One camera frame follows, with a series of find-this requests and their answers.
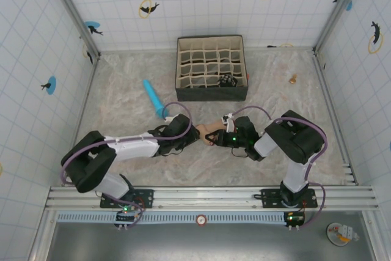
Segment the yellow ring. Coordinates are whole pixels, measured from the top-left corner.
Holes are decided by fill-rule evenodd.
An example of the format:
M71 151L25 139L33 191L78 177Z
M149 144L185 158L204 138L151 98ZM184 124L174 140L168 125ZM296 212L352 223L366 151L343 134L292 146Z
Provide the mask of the yellow ring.
M87 47L86 47L86 44L83 44L83 47L81 48L81 54L83 54L84 58L87 58Z
M143 5L144 3L146 3L147 1L149 2L149 11L148 11L148 14L147 14L145 17L143 17L143 16L141 15L141 7L142 7L142 5ZM151 9L152 9L152 0L143 0L142 3L140 4L140 7L139 7L139 16L140 16L141 18L147 18L147 17L149 17L149 15L151 14Z
M368 43L368 52L369 52L369 54L375 54L375 53L377 53L377 52L380 50L380 48L383 46L383 41L384 41L383 34L382 34L382 33L379 33L379 34L380 34L380 36L381 36L381 42L380 42L380 46L379 46L379 48L378 48L377 50L371 51L371 43L372 43L372 40L373 40L375 37L372 36L371 39L369 39L369 43Z

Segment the storage box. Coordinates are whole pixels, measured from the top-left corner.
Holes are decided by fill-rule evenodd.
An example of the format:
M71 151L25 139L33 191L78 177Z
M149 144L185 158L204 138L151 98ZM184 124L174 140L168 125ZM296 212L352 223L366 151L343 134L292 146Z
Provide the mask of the storage box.
M219 87L220 76L231 74L236 87ZM178 101L244 101L248 81L240 35L178 39L175 90Z

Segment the metal corner post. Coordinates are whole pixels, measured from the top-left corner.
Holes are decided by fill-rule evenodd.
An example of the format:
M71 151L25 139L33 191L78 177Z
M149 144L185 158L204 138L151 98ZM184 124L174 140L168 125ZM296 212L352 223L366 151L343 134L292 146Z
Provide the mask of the metal corner post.
M61 0L61 1L62 1L62 4L64 5L66 11L69 13L69 16L73 20L73 23L78 28L78 31L81 35L81 38L86 43L86 47L87 47L88 51L98 58L98 56L99 56L98 47L96 46L89 31L87 30L86 26L84 25L84 22L83 22L82 18L80 17L80 14L79 14L78 10L76 9L75 5L73 4L72 0Z
M318 53L323 48L324 44L328 40L331 32L334 30L335 26L338 23L342 13L345 11L346 6L349 4L350 0L338 0L337 6L334 11L331 13L331 16L327 20L326 25L324 26L322 33L316 42L315 53Z

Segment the blue toy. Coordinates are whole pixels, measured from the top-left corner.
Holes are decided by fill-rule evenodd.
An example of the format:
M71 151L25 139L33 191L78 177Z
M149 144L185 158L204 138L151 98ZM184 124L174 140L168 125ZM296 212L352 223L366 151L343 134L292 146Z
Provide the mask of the blue toy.
M152 101L152 104L154 105L154 107L156 109L156 114L158 115L158 117L163 119L166 116L168 116L169 112L167 110L164 111L164 115L163 115L164 106L163 106L163 104L161 104L159 97L155 93L155 90L153 90L152 85L149 83L149 81L145 79L145 80L143 80L142 83L144 85L145 90L147 91L149 98Z

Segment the purple cable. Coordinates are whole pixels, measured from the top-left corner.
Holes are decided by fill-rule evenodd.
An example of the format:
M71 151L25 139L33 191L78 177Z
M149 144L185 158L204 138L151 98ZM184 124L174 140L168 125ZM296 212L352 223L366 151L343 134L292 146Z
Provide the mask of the purple cable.
M183 109L185 109L185 111L188 113L188 116L189 116L189 125L187 127L187 129L182 133L182 134L179 134L178 136L174 136L174 137L146 137L146 138L142 138L142 137L135 137L135 138L125 138L125 139L122 139L122 140L119 140L118 142L121 143L121 142L130 142L130 141L139 141L139 140L167 140L167 141L172 141L172 140L176 140L176 139L179 139L179 138L182 138L185 134L188 133L188 131L190 130L191 126L192 126L192 118L191 118L191 113L189 111L189 109L179 103L179 102L170 102L168 104L165 105L165 107L163 108L163 111L162 113L164 113L164 111L166 110L166 108L172 104L176 104L176 105L179 105L181 106ZM77 151L75 154L73 154L71 157L68 158L68 160L64 163L64 165L62 166L61 168L61 172L60 172L60 178L61 178L61 181L62 183L68 183L68 184L72 184L72 182L67 182L66 178L65 178L65 170L66 168L68 167L68 165L77 157L79 156L80 154L84 153L85 151L88 151L94 147L98 147L100 145L104 145L104 144L112 144L112 143L116 143L117 141L115 139L113 140L108 140L108 141L101 141L101 142L97 142L97 143L94 143L94 144L91 144L91 145L88 145L87 147L84 147L82 149L80 149L79 151ZM112 197L110 195L107 195L107 194L104 194L106 195L108 198L118 202L118 203L123 203L123 204L127 204L127 205L131 205L131 206L134 206L136 207L137 209L140 210L140 215L139 217L137 218L137 220L135 220L130 226L129 228L135 226L140 220L141 220L141 217L142 217L142 214L143 214L143 209L140 207L140 205L134 203L134 202L129 202L129 201L124 201L124 200L120 200L120 199L117 199L115 197Z
M304 180L307 181L308 180L308 175L309 175L311 167L312 167L312 164L315 162L315 160L317 160L326 151L326 149L328 147L326 134L324 133L324 131L320 127L318 127L314 123L308 122L306 120L295 119L294 117L280 117L279 119L275 119L274 122L280 122L281 120L287 120L287 121L291 121L291 122L299 122L299 123L302 123L304 125L307 125L307 126L313 128L315 131L317 131L321 135L321 137L322 137L322 139L324 141L323 149L311 159L311 161L310 161L311 164L308 166L307 170L305 171ZM309 221L307 221L305 224L303 224L301 226L301 228L308 226L310 223L312 223L314 220L316 220L316 218L318 218L320 216L320 213L322 212L322 210L324 208L324 203L326 201L326 190L324 189L324 186L322 184L320 184L320 183L315 183L315 182L309 182L309 184L312 185L312 186L320 186L321 187L321 189L323 191L322 204L320 205L319 210L313 216L313 218L311 218Z
M267 112L266 110L264 110L264 109L263 109L262 107L260 107L260 106L255 106L255 105L245 106L245 107L239 109L238 111L235 111L234 113L232 113L232 115L235 116L235 115L237 115L239 112L241 112L241 111L243 111L243 110L245 110L245 109L248 109L248 108L257 108L257 109L259 109L259 110L262 110L262 111L268 116L269 120L271 120L271 116L270 116L270 114L268 114L268 112Z

